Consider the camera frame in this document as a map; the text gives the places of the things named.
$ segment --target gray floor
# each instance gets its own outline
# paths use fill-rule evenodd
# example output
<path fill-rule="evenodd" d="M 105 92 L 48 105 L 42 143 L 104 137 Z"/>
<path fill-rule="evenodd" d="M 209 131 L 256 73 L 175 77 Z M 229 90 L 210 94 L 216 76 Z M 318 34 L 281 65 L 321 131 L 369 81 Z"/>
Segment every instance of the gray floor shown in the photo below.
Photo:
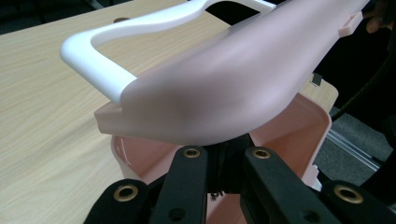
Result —
<path fill-rule="evenodd" d="M 336 120 L 331 129 L 340 133 L 355 147 L 381 161 L 384 161 L 392 151 L 384 134 L 373 130 L 348 114 Z M 345 180 L 356 185 L 360 185 L 374 173 L 373 169 L 328 138 L 324 141 L 315 164 L 331 179 Z"/>

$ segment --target pink plastic housing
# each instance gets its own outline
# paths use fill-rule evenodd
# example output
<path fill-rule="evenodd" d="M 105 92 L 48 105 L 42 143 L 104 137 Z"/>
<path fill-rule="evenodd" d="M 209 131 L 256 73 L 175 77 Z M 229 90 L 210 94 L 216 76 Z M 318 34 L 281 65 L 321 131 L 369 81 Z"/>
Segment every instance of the pink plastic housing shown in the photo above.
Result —
<path fill-rule="evenodd" d="M 145 71 L 120 105 L 95 116 L 101 133 L 207 146 L 281 113 L 367 0 L 294 0 Z"/>
<path fill-rule="evenodd" d="M 313 160 L 330 126 L 330 117 L 323 108 L 297 94 L 282 113 L 250 135 L 256 146 L 276 151 L 306 185 L 313 186 L 318 175 Z M 134 171 L 146 183 L 168 171 L 180 147 L 135 137 L 112 139 L 112 151 L 124 177 L 134 178 Z M 208 200 L 206 217 L 207 223 L 246 223 L 238 195 Z"/>

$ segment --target plastic handle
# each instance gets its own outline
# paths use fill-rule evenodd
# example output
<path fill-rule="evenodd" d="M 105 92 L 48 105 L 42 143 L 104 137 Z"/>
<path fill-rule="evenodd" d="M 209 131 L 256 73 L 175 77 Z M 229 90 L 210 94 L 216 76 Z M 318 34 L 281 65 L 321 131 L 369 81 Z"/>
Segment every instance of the plastic handle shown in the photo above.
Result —
<path fill-rule="evenodd" d="M 260 0 L 232 0 L 269 13 L 276 5 Z M 107 41 L 131 35 L 159 32 L 196 19 L 220 0 L 191 0 L 146 16 L 121 21 L 72 35 L 61 47 L 61 58 L 114 104 L 120 104 L 124 88 L 136 77 L 99 53 L 95 47 Z"/>

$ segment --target light wood surface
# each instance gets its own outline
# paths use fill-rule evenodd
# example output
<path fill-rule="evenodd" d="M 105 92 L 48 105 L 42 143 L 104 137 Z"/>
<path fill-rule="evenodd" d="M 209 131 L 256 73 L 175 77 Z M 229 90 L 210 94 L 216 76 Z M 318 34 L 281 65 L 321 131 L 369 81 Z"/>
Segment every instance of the light wood surface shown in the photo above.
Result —
<path fill-rule="evenodd" d="M 66 66 L 59 48 L 72 34 L 181 0 L 135 0 L 0 35 L 0 223 L 82 223 L 103 190 L 122 179 L 111 136 L 93 112 L 108 102 Z M 226 29 L 204 14 L 171 31 L 114 41 L 100 51 L 139 74 Z M 302 90 L 329 110 L 335 88 Z"/>

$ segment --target brass insert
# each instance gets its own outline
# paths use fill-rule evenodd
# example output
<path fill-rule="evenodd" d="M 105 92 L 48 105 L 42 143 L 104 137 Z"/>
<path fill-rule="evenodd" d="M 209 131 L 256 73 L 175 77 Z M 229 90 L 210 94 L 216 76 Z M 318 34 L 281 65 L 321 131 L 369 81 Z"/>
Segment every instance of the brass insert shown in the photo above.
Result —
<path fill-rule="evenodd" d="M 184 150 L 183 155 L 187 158 L 197 158 L 201 155 L 201 152 L 195 148 L 187 148 Z"/>
<path fill-rule="evenodd" d="M 121 203 L 129 202 L 136 197 L 137 192 L 138 189 L 135 185 L 119 186 L 116 191 L 114 191 L 114 199 Z"/>
<path fill-rule="evenodd" d="M 337 185 L 334 187 L 334 193 L 340 199 L 349 202 L 349 203 L 362 203 L 363 197 L 353 188 Z"/>
<path fill-rule="evenodd" d="M 254 149 L 253 155 L 259 159 L 268 159 L 271 156 L 271 153 L 265 149 Z"/>

